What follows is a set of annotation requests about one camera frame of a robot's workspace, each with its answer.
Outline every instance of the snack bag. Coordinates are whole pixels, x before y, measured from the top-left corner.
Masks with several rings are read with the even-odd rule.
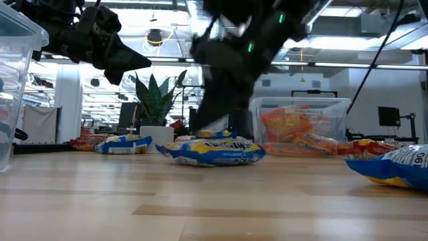
[[[109,137],[94,147],[94,151],[105,154],[143,154],[152,143],[152,137],[123,135]]]
[[[370,160],[399,149],[397,145],[379,143],[370,139],[356,140],[339,144],[338,155],[351,160]]]
[[[174,142],[163,147],[157,145],[156,149],[166,157],[171,157],[177,164],[202,167],[252,164],[265,156],[265,151],[260,146],[242,137]]]
[[[196,139],[196,136],[182,136],[182,137],[177,137],[175,139],[175,142],[191,141],[195,139]]]
[[[428,145],[411,145],[369,161],[346,163],[374,183],[428,191]]]
[[[262,114],[261,121],[266,128],[269,142],[289,142],[293,139],[294,133],[311,133],[313,131],[310,117],[307,114],[298,114],[297,110],[295,108],[278,108]]]
[[[196,133],[197,139],[225,139],[225,138],[236,138],[236,133],[231,133],[228,130],[224,131],[208,131],[208,130],[200,130]]]
[[[293,144],[306,150],[321,151],[323,155],[336,155],[338,141],[313,133],[294,133]]]
[[[84,135],[70,141],[70,145],[78,151],[93,151],[94,147],[105,141],[111,134]]]
[[[321,150],[312,150],[291,143],[265,143],[262,145],[268,155],[320,157]]]

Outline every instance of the ceiling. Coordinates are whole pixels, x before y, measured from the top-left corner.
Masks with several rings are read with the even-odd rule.
[[[94,2],[95,0],[86,0],[86,6],[93,5]],[[383,36],[389,28],[389,23],[392,21],[398,3],[399,0],[334,0],[313,24],[312,34],[308,36],[308,41],[286,42],[276,60],[371,63],[377,48],[383,41]],[[202,0],[101,1],[101,5],[111,8],[118,14],[122,24],[119,35],[127,46],[144,56],[164,58],[190,58],[189,50],[193,34],[202,34],[210,22],[210,17],[202,10],[202,4]],[[405,1],[405,10],[402,16],[408,13],[414,13],[421,20],[397,28],[378,63],[404,64],[408,62],[412,57],[410,51],[400,50],[400,48],[427,35],[427,20],[417,0]],[[150,29],[160,29],[164,39],[160,47],[153,47],[148,44],[146,34]],[[227,20],[223,20],[222,24],[217,23],[215,25],[211,37],[223,35],[226,31],[239,32],[239,27],[232,26]],[[357,40],[364,43],[364,48],[350,50],[349,48],[355,47]],[[56,56],[53,60],[55,62],[56,60],[60,61],[59,59],[61,57]],[[56,64],[32,63],[29,72],[52,82],[54,85],[56,70]],[[158,84],[161,84],[165,78],[178,76],[183,70],[189,72],[186,79],[187,84],[198,85],[201,83],[201,70],[198,66],[153,66],[152,68],[137,70],[137,74],[144,82],[148,80],[150,73],[153,73]],[[301,67],[275,67],[271,71],[295,74],[301,72]],[[337,71],[340,69],[305,69],[305,72],[323,74],[325,78],[336,74]],[[120,86],[112,86],[103,77],[101,70],[95,70],[88,64],[82,64],[81,77],[86,93],[84,114],[97,118],[107,116],[108,118],[104,118],[105,121],[108,119],[107,122],[116,122],[120,103],[124,102],[118,98],[117,93],[125,94],[129,101],[134,98],[135,87],[134,83],[128,79],[130,74],[134,74],[134,72],[126,73]],[[93,87],[90,84],[94,78],[100,81],[99,87]],[[48,92],[53,91],[53,89],[45,89],[43,86],[28,82],[25,98],[28,98],[28,101],[39,100],[43,104],[48,104],[49,99],[54,99],[52,93],[28,93],[28,91],[41,89],[48,90]],[[199,97],[202,95],[201,90],[189,90],[187,92],[186,89],[186,94],[189,94],[190,99],[185,102],[185,116],[188,115],[189,106],[196,106],[200,100]],[[181,114],[181,109],[181,99],[178,97],[172,113]]]

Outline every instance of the white flower pot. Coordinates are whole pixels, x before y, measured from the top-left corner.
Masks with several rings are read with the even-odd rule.
[[[140,127],[140,135],[152,137],[152,143],[148,146],[146,153],[157,154],[156,145],[165,145],[174,141],[174,128],[143,126]]]

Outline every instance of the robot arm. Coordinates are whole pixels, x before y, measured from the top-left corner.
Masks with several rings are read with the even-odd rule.
[[[237,119],[238,135],[251,138],[247,116],[254,84],[265,72],[287,39],[306,37],[305,18],[317,6],[315,0],[204,0],[204,10],[216,21],[224,15],[235,25],[251,23],[241,37],[208,39],[213,23],[202,37],[195,37],[191,54],[211,66],[211,79],[198,109],[194,131],[230,114]]]
[[[81,15],[76,8],[84,0],[6,0],[49,33],[49,45],[41,50],[81,61],[105,70],[111,84],[119,85],[126,71],[151,66],[148,58],[124,45],[118,36],[122,28],[117,14],[103,6],[85,8]],[[34,52],[39,61],[41,52]]]

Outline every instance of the potted plant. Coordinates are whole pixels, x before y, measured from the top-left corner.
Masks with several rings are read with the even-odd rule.
[[[151,136],[152,144],[147,149],[147,153],[157,153],[155,145],[164,145],[174,141],[174,128],[164,127],[166,117],[173,107],[174,101],[179,94],[174,96],[174,90],[177,86],[182,86],[182,82],[187,71],[183,71],[178,76],[174,87],[169,89],[169,80],[167,78],[160,86],[156,83],[153,74],[150,76],[148,88],[140,81],[135,72],[136,95],[141,104],[140,114],[144,115],[149,121],[149,125],[140,127],[140,135]]]

